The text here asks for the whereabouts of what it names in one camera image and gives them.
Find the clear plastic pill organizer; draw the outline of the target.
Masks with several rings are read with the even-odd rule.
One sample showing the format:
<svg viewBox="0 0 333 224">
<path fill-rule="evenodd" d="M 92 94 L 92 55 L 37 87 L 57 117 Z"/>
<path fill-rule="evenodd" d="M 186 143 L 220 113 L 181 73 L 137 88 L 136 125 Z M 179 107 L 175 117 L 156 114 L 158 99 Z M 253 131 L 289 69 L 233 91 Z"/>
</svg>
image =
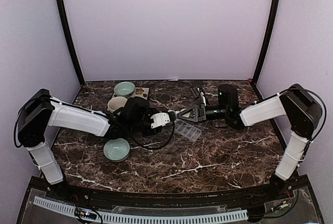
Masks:
<svg viewBox="0 0 333 224">
<path fill-rule="evenodd" d="M 190 141 L 196 141 L 206 128 L 207 123 L 191 124 L 183 120 L 176 120 L 175 132 Z"/>
</svg>

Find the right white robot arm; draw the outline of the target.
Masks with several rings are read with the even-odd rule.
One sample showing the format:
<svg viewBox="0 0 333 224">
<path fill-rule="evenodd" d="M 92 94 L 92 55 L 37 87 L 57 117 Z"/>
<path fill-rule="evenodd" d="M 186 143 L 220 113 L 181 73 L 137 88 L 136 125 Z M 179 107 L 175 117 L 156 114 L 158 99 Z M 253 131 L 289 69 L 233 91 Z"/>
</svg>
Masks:
<svg viewBox="0 0 333 224">
<path fill-rule="evenodd" d="M 303 161 L 314 139 L 313 133 L 320 130 L 318 124 L 321 118 L 326 116 L 323 104 L 318 103 L 318 100 L 319 96 L 299 84 L 294 84 L 273 96 L 241 108 L 237 89 L 232 85 L 222 84 L 218 87 L 216 105 L 195 104 L 180 111 L 176 117 L 193 123 L 224 120 L 228 127 L 240 130 L 286 116 L 291 125 L 291 136 L 283 158 L 274 172 L 275 177 L 280 180 L 275 180 L 265 189 L 265 195 L 270 200 L 276 200 L 285 193 L 286 185 L 283 181 L 287 181 Z"/>
</svg>

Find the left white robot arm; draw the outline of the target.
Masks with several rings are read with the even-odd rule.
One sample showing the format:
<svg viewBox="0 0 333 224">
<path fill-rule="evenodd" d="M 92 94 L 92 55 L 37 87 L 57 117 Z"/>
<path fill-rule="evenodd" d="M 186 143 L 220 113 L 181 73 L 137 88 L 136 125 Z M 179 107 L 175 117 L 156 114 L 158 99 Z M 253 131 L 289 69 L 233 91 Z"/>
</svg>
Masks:
<svg viewBox="0 0 333 224">
<path fill-rule="evenodd" d="M 46 143 L 46 128 L 62 127 L 106 139 L 127 139 L 136 131 L 143 136 L 158 134 L 170 122 L 166 112 L 150 107 L 141 97 L 130 98 L 120 109 L 104 113 L 63 102 L 52 97 L 49 90 L 40 89 L 18 112 L 14 144 L 30 152 L 46 181 L 54 185 L 53 193 L 62 201 L 69 201 L 73 189 L 64 182 L 62 169 Z"/>
</svg>

